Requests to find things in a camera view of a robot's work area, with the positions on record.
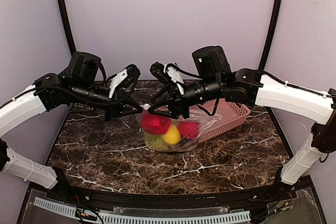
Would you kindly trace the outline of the red toy bell pepper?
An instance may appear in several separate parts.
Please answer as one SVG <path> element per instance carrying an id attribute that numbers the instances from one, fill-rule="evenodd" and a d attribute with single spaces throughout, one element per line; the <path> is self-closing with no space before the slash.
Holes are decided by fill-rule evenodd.
<path id="1" fill-rule="evenodd" d="M 164 116 L 146 114 L 140 123 L 141 129 L 151 135 L 163 135 L 171 126 L 171 120 Z"/>

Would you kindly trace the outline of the clear zip top bag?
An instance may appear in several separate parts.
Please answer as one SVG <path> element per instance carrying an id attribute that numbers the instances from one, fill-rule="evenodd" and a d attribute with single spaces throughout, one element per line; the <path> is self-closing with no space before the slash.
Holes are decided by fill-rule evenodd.
<path id="1" fill-rule="evenodd" d="M 136 115 L 144 142 L 149 149 L 158 152 L 188 152 L 195 149 L 201 137 L 220 122 L 222 115 L 209 116 L 198 107 L 190 108 L 190 117 L 171 119 L 148 112 L 146 104 L 142 113 Z"/>

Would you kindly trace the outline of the yellow toy lemon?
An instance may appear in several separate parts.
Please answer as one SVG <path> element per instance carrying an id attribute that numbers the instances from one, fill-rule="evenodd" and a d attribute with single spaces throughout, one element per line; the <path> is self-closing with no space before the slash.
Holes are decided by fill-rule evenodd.
<path id="1" fill-rule="evenodd" d="M 176 145 L 181 141 L 181 134 L 175 124 L 171 124 L 167 132 L 162 135 L 162 139 L 168 145 Z"/>

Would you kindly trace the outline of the green toy chayote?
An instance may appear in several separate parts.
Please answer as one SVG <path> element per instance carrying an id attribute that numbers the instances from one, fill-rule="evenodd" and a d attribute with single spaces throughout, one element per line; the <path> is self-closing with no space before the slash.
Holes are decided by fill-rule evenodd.
<path id="1" fill-rule="evenodd" d="M 145 142 L 146 143 L 156 142 L 156 140 L 159 137 L 158 135 L 152 135 L 152 134 L 148 134 L 146 132 L 144 132 L 144 136 L 145 136 Z"/>

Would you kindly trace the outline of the yellow toy napa cabbage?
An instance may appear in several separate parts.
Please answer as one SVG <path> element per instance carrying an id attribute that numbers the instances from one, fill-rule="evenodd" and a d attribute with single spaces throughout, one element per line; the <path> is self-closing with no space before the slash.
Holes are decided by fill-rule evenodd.
<path id="1" fill-rule="evenodd" d="M 150 149 L 159 152 L 166 152 L 170 150 L 170 146 L 165 143 L 161 136 L 158 137 L 156 142 L 147 143 L 147 145 Z"/>

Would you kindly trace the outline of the pink perforated plastic basket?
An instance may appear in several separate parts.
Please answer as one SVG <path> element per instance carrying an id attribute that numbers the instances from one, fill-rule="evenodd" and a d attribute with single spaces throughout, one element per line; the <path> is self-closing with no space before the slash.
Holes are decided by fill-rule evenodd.
<path id="1" fill-rule="evenodd" d="M 249 115 L 250 109 L 247 106 L 221 99 L 216 114 L 210 116 L 210 118 L 216 118 L 215 122 L 207 129 L 202 130 L 199 142 L 205 142 L 243 125 Z"/>

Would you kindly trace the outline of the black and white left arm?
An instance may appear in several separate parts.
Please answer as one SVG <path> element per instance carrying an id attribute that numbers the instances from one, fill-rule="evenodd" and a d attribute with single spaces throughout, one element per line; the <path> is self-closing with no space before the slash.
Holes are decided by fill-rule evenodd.
<path id="1" fill-rule="evenodd" d="M 138 114 L 142 107 L 131 98 L 140 70 L 130 64 L 117 74 L 106 76 L 101 58 L 76 51 L 61 73 L 49 73 L 1 105 L 1 136 L 27 120 L 60 105 L 84 104 L 104 111 L 104 118 Z M 1 172 L 33 182 L 46 189 L 66 183 L 61 169 L 38 164 L 1 141 Z"/>

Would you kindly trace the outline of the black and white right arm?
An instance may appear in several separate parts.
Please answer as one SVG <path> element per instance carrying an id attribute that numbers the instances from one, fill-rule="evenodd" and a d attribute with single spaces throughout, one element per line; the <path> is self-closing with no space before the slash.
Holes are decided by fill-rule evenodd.
<path id="1" fill-rule="evenodd" d="M 188 118 L 190 107 L 224 99 L 247 106 L 291 112 L 314 121 L 306 142 L 280 170 L 280 181 L 293 185 L 325 154 L 335 151 L 335 90 L 316 91 L 280 80 L 263 71 L 242 68 L 233 72 L 221 46 L 192 53 L 196 81 L 185 84 L 177 65 L 154 63 L 150 72 L 164 88 L 152 98 L 149 113 Z"/>

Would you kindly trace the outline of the black curved front rail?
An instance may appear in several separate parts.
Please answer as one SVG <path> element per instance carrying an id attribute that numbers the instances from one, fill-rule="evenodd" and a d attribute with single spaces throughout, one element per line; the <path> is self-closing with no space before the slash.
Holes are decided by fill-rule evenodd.
<path id="1" fill-rule="evenodd" d="M 55 189 L 48 191 L 34 183 L 28 186 L 18 222 L 23 222 L 28 212 L 33 194 L 38 193 L 50 199 L 80 204 L 93 210 L 111 210 L 113 207 L 131 207 L 139 209 L 201 209 L 205 207 L 228 206 L 231 210 L 252 211 L 254 218 L 263 218 L 270 214 L 270 207 L 282 201 L 289 201 L 296 213 L 323 215 L 316 189 L 309 175 L 303 176 L 293 186 L 272 184 L 252 189 L 225 191 L 211 194 L 190 195 L 143 195 L 113 193 L 70 186 L 66 192 Z"/>

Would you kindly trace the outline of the black left frame post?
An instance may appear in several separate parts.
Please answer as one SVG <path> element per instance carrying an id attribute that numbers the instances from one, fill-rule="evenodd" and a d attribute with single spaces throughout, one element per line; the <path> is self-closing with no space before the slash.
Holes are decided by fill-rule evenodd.
<path id="1" fill-rule="evenodd" d="M 60 13 L 64 33 L 66 36 L 68 48 L 69 48 L 70 54 L 72 55 L 76 51 L 76 45 L 75 45 L 75 41 L 74 41 L 73 34 L 71 31 L 71 27 L 70 27 L 68 12 L 66 8 L 66 1 L 57 0 L 57 3 L 58 3 L 59 13 Z"/>

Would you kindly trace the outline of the black frame post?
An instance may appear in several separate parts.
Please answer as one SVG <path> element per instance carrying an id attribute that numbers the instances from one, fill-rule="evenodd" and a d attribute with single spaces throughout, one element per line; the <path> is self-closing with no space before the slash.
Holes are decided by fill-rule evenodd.
<path id="1" fill-rule="evenodd" d="M 64 33 L 66 36 L 68 48 L 69 48 L 70 54 L 72 55 L 76 51 L 76 45 L 75 45 L 75 41 L 74 41 L 73 34 L 71 31 L 71 27 L 70 27 L 68 12 L 66 8 L 66 1 L 57 0 L 57 3 L 58 3 L 59 13 L 60 13 Z"/>
<path id="2" fill-rule="evenodd" d="M 264 48 L 263 48 L 261 59 L 260 59 L 259 66 L 258 66 L 259 70 L 265 69 L 265 66 L 268 60 L 269 52 L 271 49 L 272 41 L 274 38 L 276 26 L 277 26 L 278 16 L 279 16 L 280 7 L 281 7 L 281 1 L 282 0 L 274 0 L 270 22 L 269 22 L 269 27 L 267 31 L 267 36 L 265 39 Z"/>

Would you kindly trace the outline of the black right frame post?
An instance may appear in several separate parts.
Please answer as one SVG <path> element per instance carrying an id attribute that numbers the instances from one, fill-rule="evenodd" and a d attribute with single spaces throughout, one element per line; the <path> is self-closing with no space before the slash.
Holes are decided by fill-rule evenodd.
<path id="1" fill-rule="evenodd" d="M 263 48 L 261 59 L 260 59 L 259 66 L 258 66 L 259 70 L 265 69 L 265 66 L 268 60 L 269 52 L 271 49 L 272 41 L 274 38 L 276 26 L 277 26 L 278 16 L 279 16 L 280 7 L 281 7 L 281 1 L 282 0 L 274 0 L 270 22 L 269 22 L 269 27 L 267 31 L 267 36 L 265 39 L 264 48 Z"/>

